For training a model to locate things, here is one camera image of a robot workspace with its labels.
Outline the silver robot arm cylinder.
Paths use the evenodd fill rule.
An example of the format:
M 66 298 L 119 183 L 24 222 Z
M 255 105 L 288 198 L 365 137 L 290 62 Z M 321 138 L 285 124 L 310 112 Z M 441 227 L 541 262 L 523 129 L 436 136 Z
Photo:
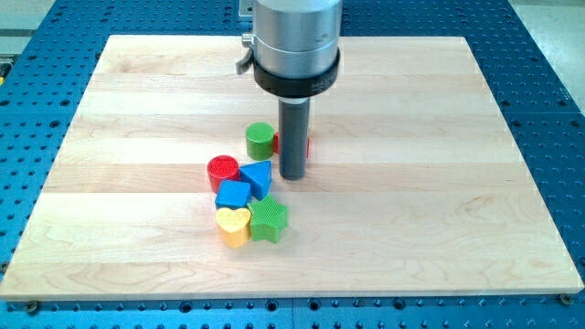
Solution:
M 280 98 L 324 92 L 337 76 L 342 12 L 342 0 L 254 0 L 237 73 L 253 69 L 256 83 Z

